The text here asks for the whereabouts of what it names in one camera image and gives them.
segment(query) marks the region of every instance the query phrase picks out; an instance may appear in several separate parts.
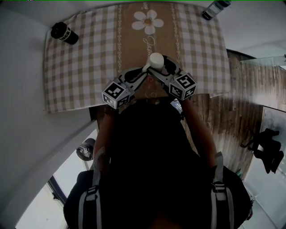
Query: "white bottle cap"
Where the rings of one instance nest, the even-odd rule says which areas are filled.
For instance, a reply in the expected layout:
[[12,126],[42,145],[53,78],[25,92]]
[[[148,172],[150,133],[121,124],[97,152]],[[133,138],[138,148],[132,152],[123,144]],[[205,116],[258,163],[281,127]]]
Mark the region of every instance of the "white bottle cap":
[[152,68],[155,68],[159,71],[164,67],[164,57],[158,52],[154,52],[150,55],[149,62]]
[[158,52],[152,53],[147,60],[146,65],[143,67],[142,72],[147,71],[149,67],[155,68],[158,71],[161,71],[164,67],[164,57]]

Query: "black bottle cap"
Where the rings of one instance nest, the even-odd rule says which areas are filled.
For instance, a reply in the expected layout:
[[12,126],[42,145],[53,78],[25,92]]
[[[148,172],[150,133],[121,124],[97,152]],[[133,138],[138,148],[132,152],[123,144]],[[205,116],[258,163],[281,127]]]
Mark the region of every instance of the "black bottle cap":
[[63,22],[55,23],[55,25],[52,27],[50,35],[55,39],[59,39],[64,35],[66,29],[67,25],[65,23]]

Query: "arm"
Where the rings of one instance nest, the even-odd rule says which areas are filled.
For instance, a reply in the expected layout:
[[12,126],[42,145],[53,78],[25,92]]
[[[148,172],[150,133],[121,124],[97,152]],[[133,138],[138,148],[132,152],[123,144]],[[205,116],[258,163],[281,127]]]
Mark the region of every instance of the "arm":
[[97,135],[97,140],[93,149],[93,158],[95,158],[96,153],[102,148],[105,148],[105,154],[102,154],[98,158],[98,168],[100,171],[107,171],[109,166],[109,146],[114,130],[116,121],[116,111],[111,107],[106,107],[104,118],[100,124],[100,130]]
[[189,99],[180,101],[189,130],[200,157],[209,168],[216,165],[216,147],[209,128],[200,119]]

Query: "wooden floor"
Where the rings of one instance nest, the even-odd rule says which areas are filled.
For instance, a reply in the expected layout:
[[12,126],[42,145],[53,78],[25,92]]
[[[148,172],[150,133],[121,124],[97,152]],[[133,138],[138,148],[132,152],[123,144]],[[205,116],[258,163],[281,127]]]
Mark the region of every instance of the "wooden floor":
[[[231,92],[214,98],[208,94],[193,95],[192,102],[211,129],[217,150],[223,153],[224,165],[234,172],[241,169],[244,176],[252,159],[252,153],[240,147],[251,139],[245,128],[259,131],[263,105],[286,111],[286,71],[280,67],[242,64],[240,61],[247,57],[230,51],[227,54]],[[91,117],[100,122],[102,106],[90,110]],[[195,150],[185,121],[182,124]]]

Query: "tablecloth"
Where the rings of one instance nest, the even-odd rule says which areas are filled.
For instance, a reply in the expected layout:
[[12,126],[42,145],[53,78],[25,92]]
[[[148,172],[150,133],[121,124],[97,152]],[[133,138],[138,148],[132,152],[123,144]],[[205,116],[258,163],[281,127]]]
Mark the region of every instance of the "tablecloth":
[[219,22],[205,20],[202,11],[190,4],[140,2],[94,8],[65,20],[79,40],[70,45],[47,33],[47,111],[104,104],[101,92],[106,84],[124,69],[144,66],[153,52],[175,59],[190,72],[198,84],[196,93],[229,91],[229,64]]

